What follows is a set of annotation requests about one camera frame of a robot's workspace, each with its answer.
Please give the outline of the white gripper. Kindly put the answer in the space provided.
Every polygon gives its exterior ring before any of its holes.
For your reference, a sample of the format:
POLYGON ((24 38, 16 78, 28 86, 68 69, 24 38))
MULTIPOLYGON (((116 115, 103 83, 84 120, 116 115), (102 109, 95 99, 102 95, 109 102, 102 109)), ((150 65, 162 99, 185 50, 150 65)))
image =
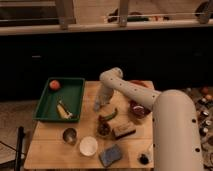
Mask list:
POLYGON ((101 85, 97 92, 95 101, 99 101, 101 103, 101 107, 107 105, 112 96, 114 94, 114 90, 112 88, 101 85))

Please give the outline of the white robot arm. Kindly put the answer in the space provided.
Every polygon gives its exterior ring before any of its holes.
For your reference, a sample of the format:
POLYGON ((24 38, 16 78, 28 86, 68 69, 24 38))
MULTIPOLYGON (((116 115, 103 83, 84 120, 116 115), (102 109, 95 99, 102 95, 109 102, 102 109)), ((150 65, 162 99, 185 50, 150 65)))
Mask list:
POLYGON ((102 72, 99 80, 95 109, 107 105, 117 90, 152 111, 155 171, 204 171, 196 107, 186 93, 125 81, 118 67, 102 72))

